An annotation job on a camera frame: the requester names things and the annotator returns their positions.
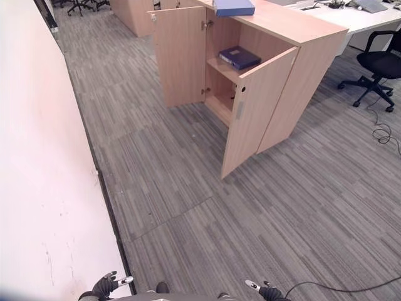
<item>open cabinet door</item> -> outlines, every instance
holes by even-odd
[[[206,8],[150,13],[164,100],[168,107],[205,100]]]
[[[222,178],[258,150],[297,53],[298,48],[292,47],[240,76]]]

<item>blue folder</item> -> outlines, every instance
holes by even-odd
[[[255,6],[250,0],[213,0],[216,16],[251,16],[255,13]]]
[[[237,70],[242,70],[261,62],[260,57],[240,46],[222,50],[219,52],[219,56]]]

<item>office chair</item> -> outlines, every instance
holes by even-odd
[[[82,16],[82,10],[81,8],[86,8],[86,9],[92,9],[95,11],[95,9],[85,3],[79,2],[79,0],[74,0],[74,5],[67,11],[67,15],[71,16],[71,11],[75,11],[75,8],[78,8],[80,10],[80,15]]]
[[[86,4],[89,1],[91,3],[96,3],[96,10],[97,11],[99,11],[99,7],[100,6],[103,6],[103,5],[109,5],[110,6],[110,1],[109,0],[101,0],[101,1],[99,1],[99,0],[84,0],[82,3]]]
[[[376,36],[382,34],[392,34],[392,40],[386,51],[372,51],[369,49]],[[353,85],[358,87],[367,88],[356,102],[353,103],[354,107],[359,107],[362,98],[369,92],[374,91],[379,94],[386,102],[390,104],[386,108],[387,112],[393,112],[394,103],[391,100],[393,95],[393,88],[379,84],[382,78],[389,80],[401,78],[401,30],[398,31],[374,31],[368,40],[365,52],[357,56],[357,60],[361,66],[373,72],[373,80],[369,80],[362,76],[358,81],[343,80],[337,88],[344,89],[345,85]]]
[[[57,4],[57,3],[59,3],[61,8],[63,8],[63,7],[64,7],[64,3],[65,3],[65,2],[71,2],[71,3],[74,3],[74,1],[73,1],[73,0],[52,0],[52,3],[53,3],[53,4]]]

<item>white desk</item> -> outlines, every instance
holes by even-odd
[[[388,10],[375,14],[355,8],[332,9],[320,3],[317,4],[319,8],[302,11],[302,13],[348,28],[344,44],[338,51],[338,55],[340,55],[348,44],[364,49],[372,31],[398,30],[400,28],[401,11],[393,9],[393,4],[382,4],[388,7]],[[389,36],[378,37],[372,45],[372,50],[384,49],[387,47],[389,39]]]

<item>gray carpet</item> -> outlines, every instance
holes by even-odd
[[[240,300],[269,280],[287,291],[312,280],[361,288],[401,275],[400,156],[373,137],[377,99],[337,90],[364,74],[347,49],[336,58],[291,137],[219,178],[226,126],[203,104],[167,109],[151,37],[136,38],[108,8],[84,17],[55,9],[61,49],[105,176],[139,292]],[[401,138],[394,113],[374,108]],[[293,301],[401,299],[401,282],[357,295],[305,286]]]

